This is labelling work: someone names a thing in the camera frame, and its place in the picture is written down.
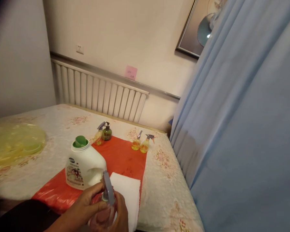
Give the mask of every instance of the curtain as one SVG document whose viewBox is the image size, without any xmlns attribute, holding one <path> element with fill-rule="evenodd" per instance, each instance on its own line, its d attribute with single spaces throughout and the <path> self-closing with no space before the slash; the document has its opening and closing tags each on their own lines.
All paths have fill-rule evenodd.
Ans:
<svg viewBox="0 0 290 232">
<path fill-rule="evenodd" d="M 205 231 L 290 231 L 290 0 L 228 0 L 171 144 Z"/>
</svg>

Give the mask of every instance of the small spray bottle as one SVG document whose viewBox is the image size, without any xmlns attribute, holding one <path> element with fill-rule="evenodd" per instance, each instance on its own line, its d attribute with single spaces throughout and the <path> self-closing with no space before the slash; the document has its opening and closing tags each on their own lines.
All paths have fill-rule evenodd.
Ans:
<svg viewBox="0 0 290 232">
<path fill-rule="evenodd" d="M 152 139 L 152 141 L 155 143 L 155 140 L 154 140 L 155 139 L 155 136 L 153 136 L 153 135 L 147 135 L 146 140 L 141 144 L 141 147 L 140 147 L 140 151 L 142 153 L 146 153 L 148 151 L 148 148 L 149 148 L 149 139 Z"/>
<path fill-rule="evenodd" d="M 96 213 L 89 221 L 88 225 L 93 232 L 107 230 L 114 221 L 117 211 L 117 202 L 115 201 L 113 186 L 107 171 L 103 172 L 104 192 L 99 196 L 98 201 L 107 203 L 106 209 Z"/>
<path fill-rule="evenodd" d="M 140 146 L 141 146 L 141 140 L 140 140 L 140 138 L 141 138 L 141 133 L 142 132 L 143 131 L 141 130 L 141 132 L 139 133 L 138 137 L 135 140 L 133 140 L 132 146 L 131 146 L 131 148 L 133 150 L 138 150 L 140 148 Z"/>
<path fill-rule="evenodd" d="M 103 127 L 105 126 L 105 122 L 102 122 L 98 127 L 98 132 L 95 134 L 93 139 L 93 144 L 97 146 L 101 146 L 104 143 L 105 137 L 103 133 Z"/>
<path fill-rule="evenodd" d="M 112 137 L 112 130 L 110 129 L 110 123 L 109 122 L 106 122 L 107 126 L 106 128 L 103 130 L 103 133 L 104 133 L 104 140 L 107 141 L 107 140 L 110 140 L 111 137 Z"/>
</svg>

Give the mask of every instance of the red cloth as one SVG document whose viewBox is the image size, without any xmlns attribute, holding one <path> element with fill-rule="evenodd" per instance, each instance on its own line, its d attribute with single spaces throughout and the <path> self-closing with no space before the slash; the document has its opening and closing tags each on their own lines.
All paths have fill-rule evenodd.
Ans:
<svg viewBox="0 0 290 232">
<path fill-rule="evenodd" d="M 105 159 L 110 176 L 113 172 L 142 181 L 146 164 L 146 153 L 131 148 L 131 142 L 115 136 L 102 146 L 92 145 Z M 48 181 L 32 199 L 47 204 L 57 213 L 64 213 L 79 197 L 82 190 L 70 187 L 65 182 L 65 169 Z"/>
</svg>

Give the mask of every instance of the white radiator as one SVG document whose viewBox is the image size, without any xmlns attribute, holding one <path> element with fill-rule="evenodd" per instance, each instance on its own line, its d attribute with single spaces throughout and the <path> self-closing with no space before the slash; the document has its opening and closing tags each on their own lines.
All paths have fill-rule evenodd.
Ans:
<svg viewBox="0 0 290 232">
<path fill-rule="evenodd" d="M 58 103 L 138 123 L 149 92 L 52 59 Z"/>
</svg>

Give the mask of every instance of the hand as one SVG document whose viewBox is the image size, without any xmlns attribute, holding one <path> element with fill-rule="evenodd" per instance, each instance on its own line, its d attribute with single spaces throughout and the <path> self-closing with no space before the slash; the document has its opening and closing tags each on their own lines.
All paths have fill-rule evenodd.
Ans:
<svg viewBox="0 0 290 232">
<path fill-rule="evenodd" d="M 110 232 L 129 232 L 128 226 L 128 210 L 126 207 L 125 198 L 119 193 L 114 191 L 117 200 L 117 218 L 113 225 L 109 228 Z"/>
<path fill-rule="evenodd" d="M 107 207 L 104 201 L 91 205 L 92 198 L 103 189 L 101 182 L 85 189 L 74 204 L 47 231 L 76 231 L 85 225 L 94 214 Z"/>
</svg>

